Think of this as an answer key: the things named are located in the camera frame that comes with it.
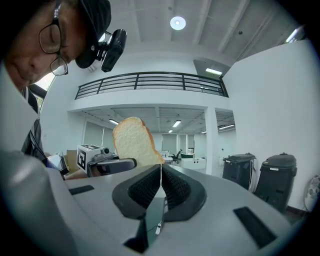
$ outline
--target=black trash bin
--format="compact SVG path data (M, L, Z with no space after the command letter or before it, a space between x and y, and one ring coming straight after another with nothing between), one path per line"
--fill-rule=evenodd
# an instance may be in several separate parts
M235 154L224 158L222 178L233 181L250 192L256 185L256 169L253 154Z
M262 163L260 171L254 194L283 213L297 174L296 158L286 153L271 156Z

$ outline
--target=bread slice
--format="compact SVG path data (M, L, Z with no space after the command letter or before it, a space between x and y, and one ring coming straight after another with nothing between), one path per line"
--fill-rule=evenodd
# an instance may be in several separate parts
M146 124L138 117L129 117L112 132L113 144L120 159L134 158L137 167L164 164Z

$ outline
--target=metal railing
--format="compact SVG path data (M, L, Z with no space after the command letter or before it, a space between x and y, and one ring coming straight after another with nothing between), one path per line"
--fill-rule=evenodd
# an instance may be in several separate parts
M110 76L80 85L75 100L108 92L138 89L173 89L228 97L222 79L176 72L138 72Z

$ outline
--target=white ceiling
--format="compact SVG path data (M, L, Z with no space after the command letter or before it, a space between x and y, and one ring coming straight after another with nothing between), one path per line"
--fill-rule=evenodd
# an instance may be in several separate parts
M178 43L181 51L191 46L190 54L195 56L197 48L205 48L212 61L219 61L212 52L238 61L281 44L298 27L273 0L109 1L112 21L108 31L127 31L126 51L146 43L156 51L164 42L170 49L174 45L167 44L170 42ZM184 29L170 27L175 16L186 20Z
M117 122L129 117L141 118L149 130L153 133L198 134L206 130L205 111L203 109L178 108L178 107L101 107L79 112L91 120L105 124L109 128L114 125L109 119ZM217 126L228 126L235 123L234 115L229 110L216 110ZM173 128L176 120L181 123Z

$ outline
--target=man's nose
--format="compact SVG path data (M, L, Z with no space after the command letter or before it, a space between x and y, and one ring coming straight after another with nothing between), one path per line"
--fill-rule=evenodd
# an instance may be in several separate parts
M43 74L51 63L57 58L56 54L41 53L30 59L30 66L33 73L37 75Z

